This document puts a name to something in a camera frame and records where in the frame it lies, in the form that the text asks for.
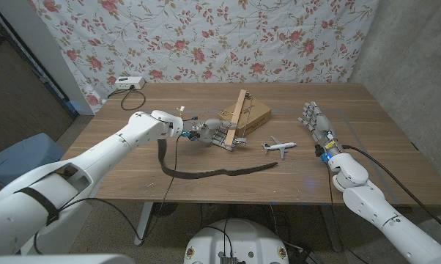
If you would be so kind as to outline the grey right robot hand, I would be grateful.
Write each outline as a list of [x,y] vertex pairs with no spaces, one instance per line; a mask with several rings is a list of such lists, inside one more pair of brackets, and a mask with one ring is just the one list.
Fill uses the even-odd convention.
[[311,132],[312,139],[316,142],[317,157],[322,156],[328,162],[334,155],[344,153],[332,123],[315,102],[305,103],[303,117],[297,119]]

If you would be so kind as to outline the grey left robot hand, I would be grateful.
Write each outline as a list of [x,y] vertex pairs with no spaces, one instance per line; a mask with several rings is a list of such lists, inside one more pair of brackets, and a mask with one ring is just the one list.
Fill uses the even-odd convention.
[[204,122],[184,121],[182,136],[188,137],[191,141],[199,140],[232,151],[234,146],[226,145],[225,138],[229,129],[236,127],[236,123],[219,119],[208,119]]

